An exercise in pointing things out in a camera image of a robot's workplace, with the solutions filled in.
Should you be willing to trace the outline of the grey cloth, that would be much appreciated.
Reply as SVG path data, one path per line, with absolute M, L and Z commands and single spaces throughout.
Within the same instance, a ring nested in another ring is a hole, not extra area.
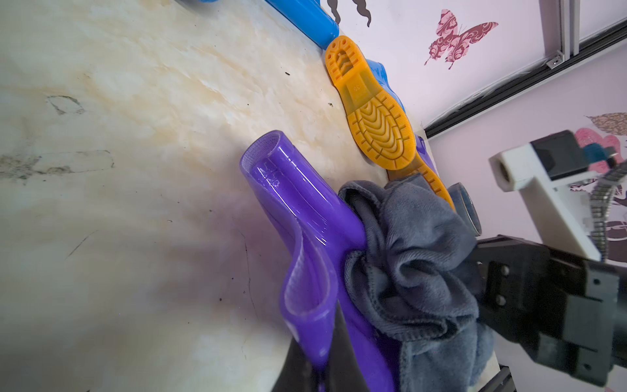
M 346 289 L 365 319 L 400 345 L 398 388 L 468 390 L 493 352 L 491 329 L 478 320 L 475 236 L 419 175 L 386 186 L 351 181 L 339 196 L 367 238 L 346 258 Z

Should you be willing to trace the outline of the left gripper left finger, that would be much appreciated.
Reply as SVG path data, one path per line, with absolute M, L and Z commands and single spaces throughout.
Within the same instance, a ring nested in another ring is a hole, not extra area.
M 292 338 L 281 372 L 272 392 L 314 392 L 318 374 L 298 342 Z

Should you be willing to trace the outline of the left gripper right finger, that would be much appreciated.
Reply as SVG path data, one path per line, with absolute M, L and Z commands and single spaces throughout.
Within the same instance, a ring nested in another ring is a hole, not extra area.
M 336 304 L 335 325 L 328 364 L 325 369 L 326 391 L 369 392 L 346 327 L 340 303 Z

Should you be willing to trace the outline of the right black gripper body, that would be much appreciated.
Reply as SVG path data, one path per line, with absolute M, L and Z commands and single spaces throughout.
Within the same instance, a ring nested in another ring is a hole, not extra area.
M 478 242 L 479 320 L 537 364 L 599 387 L 626 366 L 626 269 L 521 238 Z

